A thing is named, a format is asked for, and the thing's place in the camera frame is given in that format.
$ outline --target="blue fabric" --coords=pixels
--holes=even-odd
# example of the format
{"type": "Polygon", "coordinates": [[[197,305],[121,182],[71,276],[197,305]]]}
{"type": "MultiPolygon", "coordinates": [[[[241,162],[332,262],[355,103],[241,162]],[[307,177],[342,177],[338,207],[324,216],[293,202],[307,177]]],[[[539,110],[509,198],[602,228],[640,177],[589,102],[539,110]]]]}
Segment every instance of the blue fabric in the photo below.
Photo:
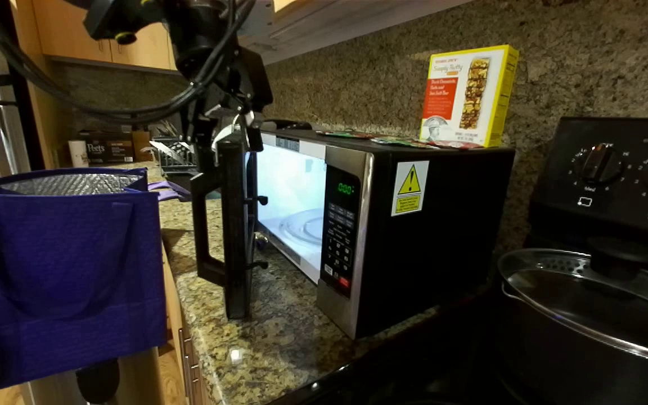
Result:
{"type": "Polygon", "coordinates": [[[0,388],[165,345],[157,197],[140,184],[0,195],[0,388]]]}

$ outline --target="microwave control panel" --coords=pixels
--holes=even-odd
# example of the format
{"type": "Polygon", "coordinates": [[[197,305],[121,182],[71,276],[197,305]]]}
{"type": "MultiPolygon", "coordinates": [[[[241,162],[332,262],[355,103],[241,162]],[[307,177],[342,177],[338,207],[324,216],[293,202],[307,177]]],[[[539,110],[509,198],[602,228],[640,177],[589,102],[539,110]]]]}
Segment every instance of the microwave control panel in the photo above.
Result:
{"type": "Polygon", "coordinates": [[[346,171],[327,170],[321,282],[351,295],[355,269],[359,181],[346,171]]]}

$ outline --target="stove knob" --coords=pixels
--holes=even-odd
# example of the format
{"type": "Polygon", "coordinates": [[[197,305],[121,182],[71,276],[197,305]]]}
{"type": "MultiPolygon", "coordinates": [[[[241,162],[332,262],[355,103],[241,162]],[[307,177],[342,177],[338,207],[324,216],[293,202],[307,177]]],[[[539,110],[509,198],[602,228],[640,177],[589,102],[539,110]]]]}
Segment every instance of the stove knob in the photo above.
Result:
{"type": "Polygon", "coordinates": [[[624,171],[624,162],[619,157],[619,154],[613,151],[613,145],[593,145],[582,165],[580,165],[580,178],[586,184],[604,184],[604,182],[613,182],[624,171]]]}

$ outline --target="pot lid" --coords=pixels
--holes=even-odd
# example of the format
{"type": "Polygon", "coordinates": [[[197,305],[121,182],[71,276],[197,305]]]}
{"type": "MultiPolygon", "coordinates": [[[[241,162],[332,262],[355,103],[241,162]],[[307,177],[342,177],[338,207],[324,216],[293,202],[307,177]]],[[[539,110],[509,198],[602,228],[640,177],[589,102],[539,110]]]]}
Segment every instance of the pot lid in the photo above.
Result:
{"type": "Polygon", "coordinates": [[[589,269],[589,255],[517,251],[500,272],[520,300],[548,319],[607,346],[648,359],[648,272],[610,279],[589,269]]]}

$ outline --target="label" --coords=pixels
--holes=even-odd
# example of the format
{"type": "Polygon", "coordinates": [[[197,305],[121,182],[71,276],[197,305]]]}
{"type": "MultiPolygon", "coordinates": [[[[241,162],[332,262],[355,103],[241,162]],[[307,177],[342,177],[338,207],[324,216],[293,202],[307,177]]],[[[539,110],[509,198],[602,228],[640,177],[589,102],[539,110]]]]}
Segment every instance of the label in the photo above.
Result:
{"type": "Polygon", "coordinates": [[[413,215],[423,207],[430,162],[397,162],[393,178],[391,216],[413,215]]]}
{"type": "Polygon", "coordinates": [[[458,84],[456,76],[430,80],[427,97],[423,103],[423,117],[451,120],[456,84],[458,84]]]}

